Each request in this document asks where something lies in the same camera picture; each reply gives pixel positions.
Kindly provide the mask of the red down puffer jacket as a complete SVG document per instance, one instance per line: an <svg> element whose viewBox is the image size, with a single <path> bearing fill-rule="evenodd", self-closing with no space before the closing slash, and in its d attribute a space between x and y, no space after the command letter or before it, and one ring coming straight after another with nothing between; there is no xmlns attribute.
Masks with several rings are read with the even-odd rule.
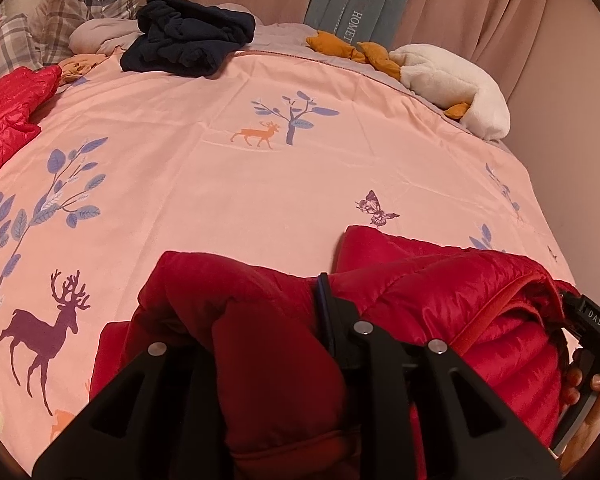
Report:
<svg viewBox="0 0 600 480"><path fill-rule="evenodd" d="M524 256L365 226L315 278L166 252L102 330L91 390L154 344L181 353L166 455L123 468L142 479L555 478L567 292Z"/></svg>

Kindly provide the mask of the pink deer print duvet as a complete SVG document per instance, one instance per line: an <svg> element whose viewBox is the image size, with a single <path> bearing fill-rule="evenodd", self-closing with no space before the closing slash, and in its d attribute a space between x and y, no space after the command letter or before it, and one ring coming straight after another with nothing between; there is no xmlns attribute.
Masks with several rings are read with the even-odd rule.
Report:
<svg viewBox="0 0 600 480"><path fill-rule="evenodd" d="M194 79L110 58L36 120L0 170L0 438L24 469L168 250L311 276L359 224L571 278L514 155L356 68L249 52Z"/></svg>

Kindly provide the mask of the white goose plush toy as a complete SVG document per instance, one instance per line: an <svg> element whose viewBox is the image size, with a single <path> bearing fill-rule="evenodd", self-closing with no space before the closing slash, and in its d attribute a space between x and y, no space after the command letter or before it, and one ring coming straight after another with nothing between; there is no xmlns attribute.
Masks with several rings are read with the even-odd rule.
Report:
<svg viewBox="0 0 600 480"><path fill-rule="evenodd" d="M373 66L482 140L502 140L509 134L510 111L498 83L451 51L432 44L406 44L393 51L370 41L351 46L322 30L306 38L306 44L318 53Z"/></svg>

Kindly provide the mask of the navy blue garment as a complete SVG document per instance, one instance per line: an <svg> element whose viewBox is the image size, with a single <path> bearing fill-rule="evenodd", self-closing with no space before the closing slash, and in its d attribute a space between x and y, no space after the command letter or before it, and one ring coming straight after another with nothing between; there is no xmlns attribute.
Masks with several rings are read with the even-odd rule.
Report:
<svg viewBox="0 0 600 480"><path fill-rule="evenodd" d="M194 78L214 75L228 56L250 44L256 30L248 12L188 0L146 0L137 25L140 36L122 54L122 70Z"/></svg>

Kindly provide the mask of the grey garment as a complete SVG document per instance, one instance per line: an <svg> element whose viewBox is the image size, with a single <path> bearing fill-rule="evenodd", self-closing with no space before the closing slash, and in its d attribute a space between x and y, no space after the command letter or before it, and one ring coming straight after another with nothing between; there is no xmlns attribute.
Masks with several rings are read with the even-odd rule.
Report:
<svg viewBox="0 0 600 480"><path fill-rule="evenodd" d="M69 37L73 54L112 55L114 50L126 50L142 34L137 20L94 18L81 24Z"/></svg>

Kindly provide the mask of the plaid pillow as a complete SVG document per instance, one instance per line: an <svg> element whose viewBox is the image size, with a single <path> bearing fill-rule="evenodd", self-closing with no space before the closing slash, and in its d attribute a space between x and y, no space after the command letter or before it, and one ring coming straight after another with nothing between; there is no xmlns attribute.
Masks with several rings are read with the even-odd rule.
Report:
<svg viewBox="0 0 600 480"><path fill-rule="evenodd" d="M93 18L134 18L140 0L42 0L29 16L32 38L43 66L71 55L69 38Z"/></svg>

